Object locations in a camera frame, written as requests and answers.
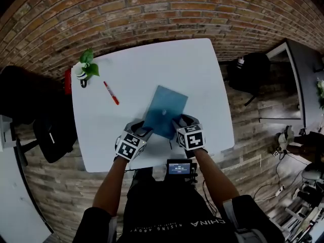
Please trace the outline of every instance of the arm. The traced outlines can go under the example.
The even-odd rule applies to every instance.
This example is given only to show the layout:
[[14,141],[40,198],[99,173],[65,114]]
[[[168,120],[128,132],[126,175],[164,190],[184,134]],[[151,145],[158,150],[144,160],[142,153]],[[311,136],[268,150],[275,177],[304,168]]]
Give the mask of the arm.
[[194,150],[194,154],[205,178],[209,194],[217,209],[221,211],[223,209],[223,202],[239,196],[239,193],[227,176],[216,166],[207,152],[199,148]]
[[96,193],[92,207],[104,209],[112,217],[117,215],[120,191],[122,190],[122,182],[127,162],[128,161],[121,156],[116,158]]

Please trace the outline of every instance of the person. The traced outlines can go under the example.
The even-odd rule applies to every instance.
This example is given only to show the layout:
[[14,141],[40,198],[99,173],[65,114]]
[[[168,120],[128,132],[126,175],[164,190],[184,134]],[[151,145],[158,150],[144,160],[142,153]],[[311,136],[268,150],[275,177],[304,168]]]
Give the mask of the person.
[[[279,135],[278,142],[281,150],[303,157],[312,163],[324,163],[324,135],[310,132],[307,135],[295,137],[292,126],[287,126]],[[292,142],[301,146],[290,145]]]
[[[182,115],[180,122],[183,120],[184,125],[178,124],[176,130],[180,125],[183,127],[180,130],[189,132],[186,134],[192,138],[191,143],[197,145],[198,141],[200,142],[200,148],[196,146],[192,150],[187,148],[185,153],[187,157],[196,157],[221,218],[212,214],[203,197],[184,179],[166,176],[164,181],[155,181],[152,177],[152,168],[139,169],[135,171],[127,194],[123,233],[118,243],[246,242],[242,238],[247,235],[245,233],[248,233],[247,237],[257,235],[257,238],[262,239],[262,241],[249,242],[284,242],[281,231],[269,221],[251,196],[240,196],[232,182],[208,155],[204,149],[205,140],[202,137],[198,139],[198,136],[203,135],[198,120]],[[118,146],[115,147],[117,157],[99,187],[92,207],[85,210],[74,243],[116,242],[116,230],[112,228],[112,218],[117,215],[126,165],[132,159],[132,154],[135,154],[132,150],[127,151],[125,143],[144,145],[141,148],[144,150],[149,134],[146,133],[141,137],[137,135],[143,134],[143,130],[139,128],[143,123],[143,121],[129,123],[117,139]]]

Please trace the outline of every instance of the small screen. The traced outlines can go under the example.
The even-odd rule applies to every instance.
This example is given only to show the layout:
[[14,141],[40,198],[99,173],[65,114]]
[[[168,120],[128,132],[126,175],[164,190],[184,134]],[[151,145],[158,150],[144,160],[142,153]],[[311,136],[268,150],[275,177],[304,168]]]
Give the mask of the small screen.
[[169,175],[190,174],[190,163],[169,164]]

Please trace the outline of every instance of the brick wall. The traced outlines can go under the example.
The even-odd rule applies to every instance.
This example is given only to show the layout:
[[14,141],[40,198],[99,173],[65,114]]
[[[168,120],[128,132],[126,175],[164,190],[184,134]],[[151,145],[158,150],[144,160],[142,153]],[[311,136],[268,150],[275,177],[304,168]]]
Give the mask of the brick wall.
[[265,52],[285,37],[324,52],[324,16],[310,0],[16,0],[0,18],[0,66],[62,78],[92,47],[207,37],[219,61]]

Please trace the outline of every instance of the desk leg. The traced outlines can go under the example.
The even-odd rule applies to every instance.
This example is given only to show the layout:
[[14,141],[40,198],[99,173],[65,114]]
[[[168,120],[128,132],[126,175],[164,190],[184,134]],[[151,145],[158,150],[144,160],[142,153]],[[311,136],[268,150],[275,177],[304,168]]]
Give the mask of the desk leg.
[[286,124],[291,126],[304,125],[302,119],[275,119],[275,118],[260,118],[262,124]]

